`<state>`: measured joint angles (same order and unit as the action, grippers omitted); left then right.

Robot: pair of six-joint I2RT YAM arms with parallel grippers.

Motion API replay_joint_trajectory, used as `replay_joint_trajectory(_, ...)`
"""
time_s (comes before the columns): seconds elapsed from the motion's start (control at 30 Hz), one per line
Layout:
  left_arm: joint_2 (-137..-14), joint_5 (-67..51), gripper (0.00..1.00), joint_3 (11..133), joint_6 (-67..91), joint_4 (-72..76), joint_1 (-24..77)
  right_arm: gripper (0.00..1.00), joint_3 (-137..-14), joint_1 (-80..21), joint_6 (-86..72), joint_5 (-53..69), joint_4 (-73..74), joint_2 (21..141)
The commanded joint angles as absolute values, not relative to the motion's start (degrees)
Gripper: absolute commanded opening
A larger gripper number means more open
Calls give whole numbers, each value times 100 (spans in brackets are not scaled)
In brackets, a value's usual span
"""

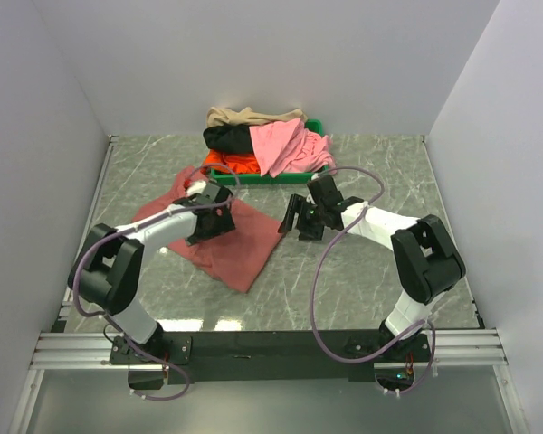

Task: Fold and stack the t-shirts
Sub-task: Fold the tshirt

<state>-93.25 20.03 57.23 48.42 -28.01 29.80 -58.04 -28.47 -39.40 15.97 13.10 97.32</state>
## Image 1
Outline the dusty rose t shirt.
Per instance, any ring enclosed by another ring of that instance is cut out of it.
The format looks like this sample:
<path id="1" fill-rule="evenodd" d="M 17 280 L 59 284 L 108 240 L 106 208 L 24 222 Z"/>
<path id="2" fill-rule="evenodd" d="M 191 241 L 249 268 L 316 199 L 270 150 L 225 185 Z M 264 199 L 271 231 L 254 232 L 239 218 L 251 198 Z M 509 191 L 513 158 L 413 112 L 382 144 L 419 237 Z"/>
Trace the dusty rose t shirt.
<path id="1" fill-rule="evenodd" d="M 231 214 L 233 231 L 192 246 L 177 240 L 168 247 L 211 278 L 246 293 L 281 240 L 281 222 L 239 199 Z"/>

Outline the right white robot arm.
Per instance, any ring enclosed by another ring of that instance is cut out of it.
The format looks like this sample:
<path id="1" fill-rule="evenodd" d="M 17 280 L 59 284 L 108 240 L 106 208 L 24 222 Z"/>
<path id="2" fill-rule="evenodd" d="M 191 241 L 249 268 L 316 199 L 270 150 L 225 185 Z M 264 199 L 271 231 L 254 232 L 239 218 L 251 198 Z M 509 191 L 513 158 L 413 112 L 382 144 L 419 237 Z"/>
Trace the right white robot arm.
<path id="1" fill-rule="evenodd" d="M 307 187 L 308 196 L 291 196 L 278 232 L 295 229 L 301 241 L 319 241 L 330 228 L 338 231 L 330 247 L 353 234 L 393 253 L 402 292 L 379 327 L 378 349 L 367 359 L 381 354 L 391 361 L 402 359 L 435 304 L 465 277 L 466 267 L 451 235 L 436 215 L 407 217 L 356 196 L 344 197 L 332 175 L 319 175 Z"/>

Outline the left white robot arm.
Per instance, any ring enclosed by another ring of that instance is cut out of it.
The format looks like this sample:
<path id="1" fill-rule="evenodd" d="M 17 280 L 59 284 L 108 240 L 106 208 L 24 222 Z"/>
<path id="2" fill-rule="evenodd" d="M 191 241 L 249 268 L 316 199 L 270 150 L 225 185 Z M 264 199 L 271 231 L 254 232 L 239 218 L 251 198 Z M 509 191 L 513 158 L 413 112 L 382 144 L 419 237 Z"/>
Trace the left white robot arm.
<path id="1" fill-rule="evenodd" d="M 174 241 L 195 246 L 235 229 L 233 193 L 214 181 L 194 181 L 186 194 L 138 222 L 91 228 L 68 277 L 76 310 L 104 316 L 131 342 L 142 363 L 166 361 L 163 327 L 138 301 L 143 266 Z"/>

